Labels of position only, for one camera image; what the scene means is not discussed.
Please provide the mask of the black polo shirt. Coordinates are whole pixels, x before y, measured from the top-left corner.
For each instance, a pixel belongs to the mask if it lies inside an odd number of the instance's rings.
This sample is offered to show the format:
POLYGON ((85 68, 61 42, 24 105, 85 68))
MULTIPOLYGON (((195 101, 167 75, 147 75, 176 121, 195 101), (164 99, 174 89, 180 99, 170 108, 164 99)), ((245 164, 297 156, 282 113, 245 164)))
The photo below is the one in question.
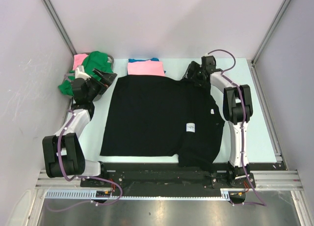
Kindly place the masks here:
POLYGON ((208 87, 168 77, 128 75, 115 85, 102 156, 178 156, 181 167, 211 170, 224 120, 208 87))

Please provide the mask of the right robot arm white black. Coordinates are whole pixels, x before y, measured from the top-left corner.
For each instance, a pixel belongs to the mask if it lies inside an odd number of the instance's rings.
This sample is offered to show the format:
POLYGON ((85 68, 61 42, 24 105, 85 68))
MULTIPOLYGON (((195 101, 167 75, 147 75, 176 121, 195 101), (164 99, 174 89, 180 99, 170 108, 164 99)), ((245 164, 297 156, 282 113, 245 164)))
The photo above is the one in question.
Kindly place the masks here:
POLYGON ((247 127, 253 115, 250 87, 236 84, 227 77, 226 70, 216 68, 213 56, 203 56, 201 61, 201 64, 192 61, 183 78, 194 81, 200 87, 212 85, 223 93, 222 110, 231 135, 231 152, 224 178, 231 187, 249 188, 252 180, 246 150, 247 127))

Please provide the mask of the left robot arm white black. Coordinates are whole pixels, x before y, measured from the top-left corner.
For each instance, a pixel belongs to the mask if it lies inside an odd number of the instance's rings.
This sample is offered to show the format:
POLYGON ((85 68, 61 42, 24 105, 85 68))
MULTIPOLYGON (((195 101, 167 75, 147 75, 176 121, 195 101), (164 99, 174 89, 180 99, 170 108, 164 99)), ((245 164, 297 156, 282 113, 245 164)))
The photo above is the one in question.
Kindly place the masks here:
POLYGON ((108 174, 102 171, 98 161, 85 158, 79 137, 94 115, 94 100, 100 98, 115 81, 117 74, 93 69, 97 75, 88 75, 82 65, 74 72, 70 82, 73 104, 69 109, 70 117, 52 136, 42 140, 44 162, 49 178, 63 177, 71 181, 75 177, 90 177, 97 186, 108 182, 108 174))

